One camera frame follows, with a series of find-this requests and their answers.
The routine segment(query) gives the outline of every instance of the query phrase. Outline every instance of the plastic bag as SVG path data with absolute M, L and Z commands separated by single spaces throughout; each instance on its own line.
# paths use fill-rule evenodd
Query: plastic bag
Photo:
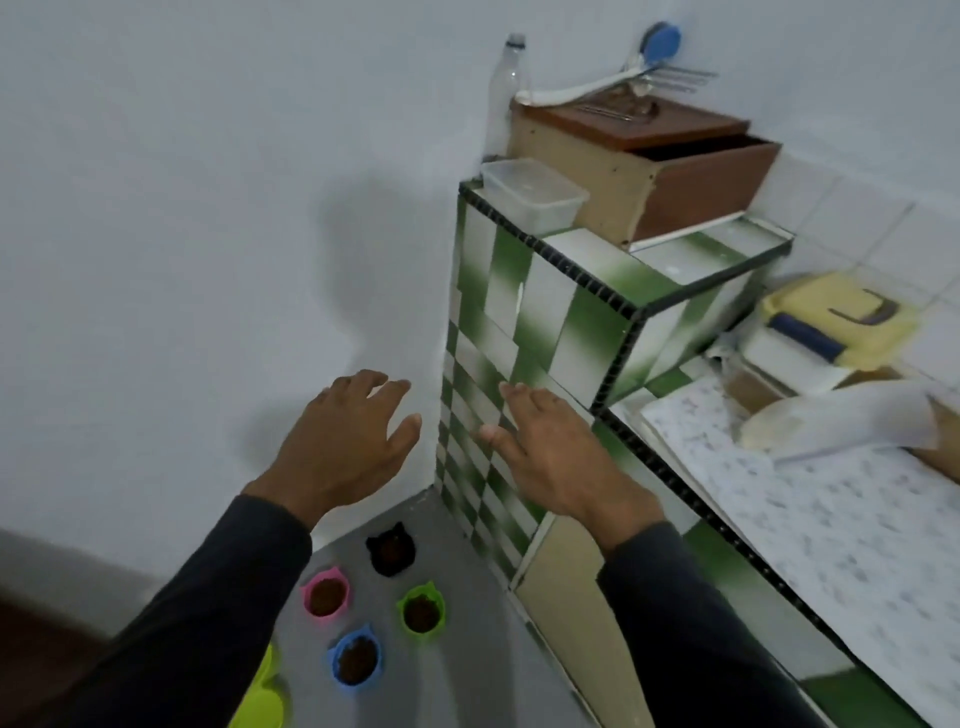
M 933 408 L 916 381 L 868 381 L 764 407 L 741 426 L 737 443 L 775 460 L 839 450 L 937 447 Z

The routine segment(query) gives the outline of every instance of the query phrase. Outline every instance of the cabinet door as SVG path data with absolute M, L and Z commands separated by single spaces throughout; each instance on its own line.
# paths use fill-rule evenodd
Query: cabinet door
M 630 651 L 596 585 L 602 566 L 587 531 L 559 517 L 516 595 L 605 728 L 653 728 Z

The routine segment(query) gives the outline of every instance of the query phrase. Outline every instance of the white countertop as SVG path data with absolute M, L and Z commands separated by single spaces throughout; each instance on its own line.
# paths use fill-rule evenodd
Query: white countertop
M 745 415 L 715 375 L 642 412 L 651 447 L 857 657 L 932 725 L 960 724 L 960 486 L 901 449 L 774 467 L 733 442 Z

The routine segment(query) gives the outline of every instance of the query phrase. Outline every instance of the black tile edge trim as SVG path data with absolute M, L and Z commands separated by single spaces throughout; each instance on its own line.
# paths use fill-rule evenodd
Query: black tile edge trim
M 655 301 L 642 306 L 637 310 L 635 317 L 649 318 L 651 316 L 655 316 L 656 314 L 665 311 L 667 308 L 677 305 L 677 303 L 682 303 L 693 298 L 694 296 L 699 296 L 701 293 L 706 293 L 714 286 L 723 285 L 728 280 L 739 278 L 745 273 L 750 273 L 751 271 L 755 271 L 757 268 L 762 268 L 767 263 L 773 262 L 779 257 L 790 255 L 791 250 L 793 250 L 792 239 L 781 243 L 776 248 L 771 248 L 769 251 L 764 251 L 760 255 L 754 255 L 754 257 L 748 257 L 746 260 L 741 260 L 739 263 L 732 265 L 726 270 L 719 271 L 718 273 L 714 273 L 713 275 L 707 276 L 704 279 L 694 280 L 692 283 L 681 286 L 673 293 L 668 293 L 666 296 L 661 296 Z
M 616 384 L 617 378 L 623 371 L 623 367 L 627 363 L 627 359 L 630 357 L 630 352 L 634 350 L 634 344 L 640 337 L 640 332 L 643 331 L 643 325 L 646 323 L 646 319 L 634 321 L 627 330 L 627 334 L 623 337 L 623 341 L 620 343 L 619 351 L 613 358 L 607 373 L 604 374 L 603 381 L 600 382 L 600 388 L 597 390 L 596 397 L 593 399 L 593 404 L 590 405 L 591 414 L 596 415 L 607 406 L 607 397 L 610 395 L 613 386 Z
M 643 440 L 637 435 L 628 425 L 621 422 L 620 419 L 614 415 L 609 409 L 604 409 L 596 414 L 597 419 L 602 422 L 604 425 L 610 428 L 617 439 L 623 445 L 632 452 L 636 458 L 643 463 L 647 468 L 649 468 L 654 475 L 656 475 L 660 480 L 663 481 L 663 484 L 673 491 L 680 500 L 686 503 L 690 509 L 696 513 L 700 518 L 707 522 L 707 524 L 726 541 L 728 544 L 733 546 L 740 553 L 741 556 L 747 559 L 747 561 L 754 567 L 754 569 L 762 576 L 767 582 L 776 589 L 784 599 L 786 599 L 791 605 L 793 605 L 798 612 L 800 612 L 807 621 L 809 621 L 814 627 L 820 631 L 828 640 L 833 643 L 837 649 L 843 652 L 854 665 L 857 667 L 862 667 L 867 672 L 870 673 L 871 677 L 876 680 L 876 683 L 880 685 L 894 700 L 897 701 L 907 712 L 914 716 L 921 725 L 926 725 L 926 722 L 917 714 L 917 712 L 910 707 L 910 705 L 901 698 L 893 688 L 891 688 L 887 683 L 877 675 L 869 666 L 867 666 L 860 658 L 858 658 L 853 652 L 847 647 L 846 643 L 840 638 L 840 636 L 834 632 L 830 626 L 824 622 L 820 617 L 814 612 L 805 601 L 803 601 L 800 596 L 791 589 L 790 585 L 787 584 L 783 579 L 781 579 L 777 573 L 770 567 L 770 565 L 764 561 L 756 551 L 743 543 L 739 536 L 733 532 L 733 530 L 724 523 L 723 519 L 717 516 L 713 510 L 704 502 L 700 496 L 698 496 L 692 489 L 690 489 L 684 480 L 677 475 L 669 465 L 667 465 L 656 452 L 654 452 L 650 446 L 648 446 Z M 791 678 L 803 687 L 803 681 L 797 680 L 791 675 Z
M 556 248 L 547 244 L 544 240 L 522 231 L 510 222 L 510 220 L 497 212 L 490 203 L 480 197 L 475 189 L 471 189 L 468 182 L 460 182 L 459 194 L 460 197 L 464 198 L 464 201 L 476 209 L 477 212 L 493 220 L 496 225 L 503 228 L 510 235 L 530 248 L 534 253 L 546 260 L 581 288 L 586 288 L 589 293 L 596 296 L 624 318 L 630 320 L 636 318 L 638 309 L 635 305 L 623 298 L 623 296 L 610 288 L 605 282 L 578 266 Z

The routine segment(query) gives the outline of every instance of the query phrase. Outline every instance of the gray floor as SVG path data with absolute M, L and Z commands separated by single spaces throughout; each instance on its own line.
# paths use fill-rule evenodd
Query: gray floor
M 417 561 L 388 579 L 371 567 L 364 541 L 397 521 L 417 542 Z M 349 611 L 320 626 L 295 592 L 276 623 L 287 728 L 593 726 L 433 489 L 315 553 L 300 583 L 335 564 L 353 589 Z M 418 645 L 402 631 L 396 602 L 431 579 L 444 595 L 446 627 Z M 367 621 L 383 645 L 384 673 L 351 695 L 333 682 L 325 653 Z

